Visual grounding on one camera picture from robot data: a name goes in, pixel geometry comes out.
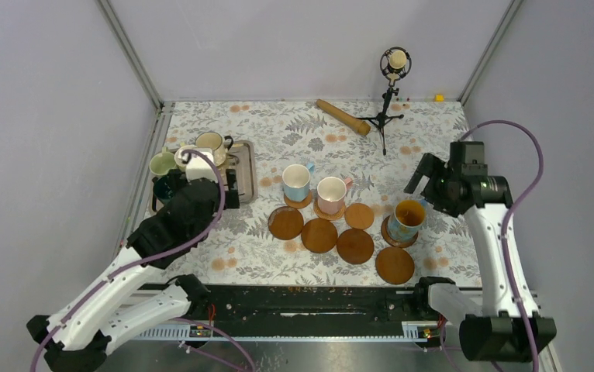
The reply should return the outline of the blue mug orange inside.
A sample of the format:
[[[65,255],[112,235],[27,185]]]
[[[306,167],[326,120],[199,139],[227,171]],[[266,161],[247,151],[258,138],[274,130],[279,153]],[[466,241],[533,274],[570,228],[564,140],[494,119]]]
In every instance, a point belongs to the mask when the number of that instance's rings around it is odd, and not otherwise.
[[[416,238],[425,219],[423,205],[419,201],[406,199],[395,206],[387,221],[386,232],[392,240],[408,243]]]

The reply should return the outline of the dark green mug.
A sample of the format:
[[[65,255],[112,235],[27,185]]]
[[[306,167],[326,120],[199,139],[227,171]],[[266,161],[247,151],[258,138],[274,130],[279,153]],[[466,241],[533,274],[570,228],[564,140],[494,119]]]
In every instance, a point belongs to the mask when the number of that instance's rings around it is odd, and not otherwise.
[[[174,197],[175,190],[172,182],[173,180],[170,175],[154,177],[152,179],[152,202],[154,204],[160,202],[162,205],[166,205]]]

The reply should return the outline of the woven rattan coaster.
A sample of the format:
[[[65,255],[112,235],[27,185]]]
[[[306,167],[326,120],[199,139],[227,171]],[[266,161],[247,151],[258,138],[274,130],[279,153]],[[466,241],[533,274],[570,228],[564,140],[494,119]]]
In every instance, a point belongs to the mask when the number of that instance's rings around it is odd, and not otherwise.
[[[323,212],[319,206],[318,206],[318,201],[314,201],[313,202],[313,210],[316,213],[316,215],[319,218],[325,219],[325,220],[329,220],[329,221],[335,221],[338,219],[341,219],[344,217],[344,213],[346,211],[347,206],[345,204],[342,205],[342,207],[340,208],[339,211],[337,211],[334,214],[327,214],[325,212]]]

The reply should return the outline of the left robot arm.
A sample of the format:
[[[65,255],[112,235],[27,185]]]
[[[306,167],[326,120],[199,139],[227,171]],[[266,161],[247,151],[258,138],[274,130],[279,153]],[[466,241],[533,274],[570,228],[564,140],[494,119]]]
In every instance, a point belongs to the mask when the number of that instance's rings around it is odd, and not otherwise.
[[[26,324],[38,342],[30,370],[45,359],[52,371],[95,371],[124,343],[171,319],[202,317],[209,290],[181,274],[150,299],[122,304],[141,286],[197,247],[221,218],[226,189],[214,181],[188,181],[155,215],[142,221],[110,265],[71,303]]]

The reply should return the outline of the light cork coaster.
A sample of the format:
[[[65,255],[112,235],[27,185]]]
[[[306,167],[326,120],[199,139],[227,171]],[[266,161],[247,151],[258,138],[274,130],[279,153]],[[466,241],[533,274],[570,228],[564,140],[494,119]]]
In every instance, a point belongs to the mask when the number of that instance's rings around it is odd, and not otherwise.
[[[347,206],[344,218],[353,229],[368,229],[374,223],[375,214],[368,205],[353,203]]]
[[[313,192],[309,191],[307,196],[302,201],[293,201],[290,198],[288,198],[287,195],[284,195],[283,199],[284,199],[284,203],[287,206],[289,206],[291,208],[302,209],[302,208],[305,208],[307,205],[309,205],[313,201]]]

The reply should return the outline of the pink mug white inside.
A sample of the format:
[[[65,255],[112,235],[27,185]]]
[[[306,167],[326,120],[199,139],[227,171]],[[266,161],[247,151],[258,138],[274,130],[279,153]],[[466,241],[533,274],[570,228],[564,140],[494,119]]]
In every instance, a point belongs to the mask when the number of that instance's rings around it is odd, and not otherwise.
[[[325,177],[317,185],[317,201],[319,208],[327,213],[334,214],[345,204],[347,192],[351,188],[351,178]]]

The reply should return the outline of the light blue mug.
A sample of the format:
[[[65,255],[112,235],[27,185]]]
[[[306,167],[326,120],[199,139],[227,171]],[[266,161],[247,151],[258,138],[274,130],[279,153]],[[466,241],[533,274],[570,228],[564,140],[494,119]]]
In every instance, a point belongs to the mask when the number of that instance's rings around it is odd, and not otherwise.
[[[302,202],[310,193],[310,181],[315,170],[313,163],[291,164],[282,172],[283,192],[291,202]]]

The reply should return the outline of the dark scuffed brown coaster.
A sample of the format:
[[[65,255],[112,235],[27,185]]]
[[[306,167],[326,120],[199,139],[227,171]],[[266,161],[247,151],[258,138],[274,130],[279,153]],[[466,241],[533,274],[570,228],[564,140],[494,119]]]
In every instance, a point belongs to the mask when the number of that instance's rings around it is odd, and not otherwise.
[[[404,249],[404,248],[407,248],[409,246],[412,246],[417,241],[417,239],[419,237],[419,233],[416,233],[411,240],[406,241],[406,242],[399,242],[397,240],[394,240],[389,235],[389,231],[388,231],[389,219],[390,219],[390,217],[387,216],[382,221],[381,234],[382,234],[382,237],[383,237],[384,241],[386,241],[390,246],[396,246],[398,248],[403,248]]]

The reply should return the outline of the glossy brown coaster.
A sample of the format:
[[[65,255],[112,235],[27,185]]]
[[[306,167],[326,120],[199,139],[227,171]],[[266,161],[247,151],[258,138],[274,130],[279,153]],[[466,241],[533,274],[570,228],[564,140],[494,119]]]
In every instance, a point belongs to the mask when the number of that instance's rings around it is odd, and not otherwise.
[[[304,226],[302,213],[293,207],[282,206],[268,217],[270,234],[280,240],[291,240],[299,236]]]

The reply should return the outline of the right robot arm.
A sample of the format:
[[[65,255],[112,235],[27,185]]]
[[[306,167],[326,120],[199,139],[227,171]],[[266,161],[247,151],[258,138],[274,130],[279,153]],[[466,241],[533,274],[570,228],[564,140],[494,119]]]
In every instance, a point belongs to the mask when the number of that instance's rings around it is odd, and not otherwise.
[[[425,153],[405,187],[421,192],[433,209],[468,225],[482,277],[482,301],[474,302],[442,277],[425,277],[416,288],[414,312],[423,319],[437,314],[458,328],[460,347],[470,361],[536,363],[557,335],[550,317],[530,292],[513,230],[513,201],[503,176],[489,174],[482,142],[450,144],[448,160]]]

